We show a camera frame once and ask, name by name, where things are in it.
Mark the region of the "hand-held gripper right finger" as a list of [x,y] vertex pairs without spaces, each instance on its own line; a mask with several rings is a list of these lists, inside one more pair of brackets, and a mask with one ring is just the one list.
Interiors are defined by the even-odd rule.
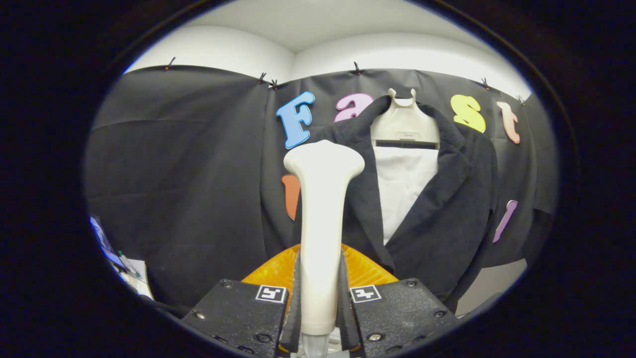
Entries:
[[341,346],[352,358],[380,358],[427,344],[457,317],[418,279],[397,279],[343,245],[340,262]]

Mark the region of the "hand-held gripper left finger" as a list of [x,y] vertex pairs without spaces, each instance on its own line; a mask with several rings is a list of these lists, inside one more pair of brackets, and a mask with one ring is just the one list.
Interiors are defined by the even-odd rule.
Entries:
[[258,358],[288,357],[300,342],[300,245],[244,279],[221,279],[182,318],[204,339]]

